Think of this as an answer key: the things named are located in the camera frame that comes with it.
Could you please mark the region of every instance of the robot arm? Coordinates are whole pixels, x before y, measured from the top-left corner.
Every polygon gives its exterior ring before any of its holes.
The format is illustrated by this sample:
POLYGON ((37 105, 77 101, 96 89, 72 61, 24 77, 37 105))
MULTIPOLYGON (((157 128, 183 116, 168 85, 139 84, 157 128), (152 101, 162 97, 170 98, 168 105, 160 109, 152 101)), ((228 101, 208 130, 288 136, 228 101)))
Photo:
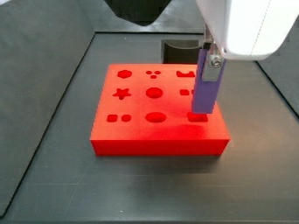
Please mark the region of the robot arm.
POLYGON ((192 112, 210 114, 227 60, 263 60, 283 44, 299 14, 298 0, 196 0, 206 32, 192 112))

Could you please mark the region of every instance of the gray tabletop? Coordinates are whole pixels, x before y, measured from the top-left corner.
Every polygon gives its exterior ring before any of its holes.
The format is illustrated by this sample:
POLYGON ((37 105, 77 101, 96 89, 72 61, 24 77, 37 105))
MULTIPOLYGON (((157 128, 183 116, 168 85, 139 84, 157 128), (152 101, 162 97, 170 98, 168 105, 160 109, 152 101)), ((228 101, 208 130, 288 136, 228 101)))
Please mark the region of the gray tabletop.
POLYGON ((5 221, 299 221, 299 123, 255 62, 230 61, 222 157, 95 157, 89 132, 111 63, 159 63, 162 39, 97 34, 5 221))

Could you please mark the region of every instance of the red shape sorter block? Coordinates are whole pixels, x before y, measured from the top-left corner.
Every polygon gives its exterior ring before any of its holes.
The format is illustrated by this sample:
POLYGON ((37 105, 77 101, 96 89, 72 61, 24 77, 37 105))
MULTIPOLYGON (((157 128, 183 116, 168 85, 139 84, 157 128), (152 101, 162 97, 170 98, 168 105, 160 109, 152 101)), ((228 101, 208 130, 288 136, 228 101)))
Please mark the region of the red shape sorter block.
POLYGON ((192 114, 195 65, 111 65, 91 143, 97 156, 220 155, 230 133, 215 104, 192 114))

